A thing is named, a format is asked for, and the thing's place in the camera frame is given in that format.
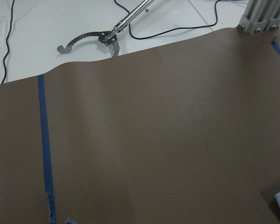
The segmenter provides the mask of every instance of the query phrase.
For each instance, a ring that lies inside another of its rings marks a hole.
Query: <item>reacher grabber tool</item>
[[[69,53],[78,41],[89,37],[96,36],[98,37],[98,41],[108,46],[111,45],[114,48],[113,57],[117,57],[119,54],[119,44],[117,41],[117,34],[121,32],[125,27],[127,27],[141,12],[143,12],[154,0],[144,0],[142,1],[133,11],[131,11],[124,19],[122,19],[118,24],[116,24],[111,31],[101,31],[101,32],[89,32],[86,34],[82,34],[66,45],[64,48],[60,45],[57,50],[61,54]]]

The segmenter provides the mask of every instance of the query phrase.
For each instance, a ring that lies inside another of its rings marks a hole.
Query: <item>brown surface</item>
[[[280,29],[247,36],[228,28],[46,74],[58,221],[279,223],[268,206],[280,191],[275,35],[280,45]],[[9,196],[0,194],[0,223],[31,223],[29,215],[45,223],[36,79],[0,88],[0,184]],[[14,163],[28,161],[21,174],[35,175],[25,191],[13,187],[19,169],[5,162],[10,146]]]

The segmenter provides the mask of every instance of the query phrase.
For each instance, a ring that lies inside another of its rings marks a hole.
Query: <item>blue tape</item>
[[[39,75],[37,77],[37,81],[38,81],[38,96],[39,96],[39,107],[40,107],[41,128],[42,128],[43,174],[44,174],[44,182],[45,182],[45,191],[49,203],[49,224],[56,224],[56,209],[55,209],[54,186],[53,186],[53,175],[52,175],[48,116],[47,116],[45,84],[44,84],[43,75]]]
[[[280,48],[277,44],[277,37],[275,37],[272,41],[272,46],[275,49],[275,51],[277,52],[277,54],[280,56]]]

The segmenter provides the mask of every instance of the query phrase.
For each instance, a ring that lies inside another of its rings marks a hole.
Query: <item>screw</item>
[[[272,25],[270,29],[276,29],[276,24]]]
[[[255,33],[259,33],[261,31],[261,29],[260,28],[257,28],[256,30],[255,30]]]

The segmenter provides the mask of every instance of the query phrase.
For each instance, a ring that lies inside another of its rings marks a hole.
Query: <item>white floor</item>
[[[141,0],[118,0],[133,9]],[[171,42],[186,40],[209,32],[236,27],[248,0],[218,3],[218,24],[211,28],[178,30],[149,40],[132,39],[128,30],[118,34],[120,55],[148,49]],[[0,79],[4,75],[2,58],[7,49],[4,44],[9,28],[12,0],[0,0],[0,17],[3,35],[0,38]],[[183,26],[201,26],[215,22],[215,0],[155,0],[148,12],[143,12],[133,23],[138,36],[153,35]],[[9,39],[10,55],[7,58],[7,82],[36,76],[54,67],[72,61],[96,61],[111,57],[109,49],[87,38],[73,50],[61,55],[56,48],[65,46],[76,36],[110,30],[126,12],[113,0],[15,0],[13,30]]]

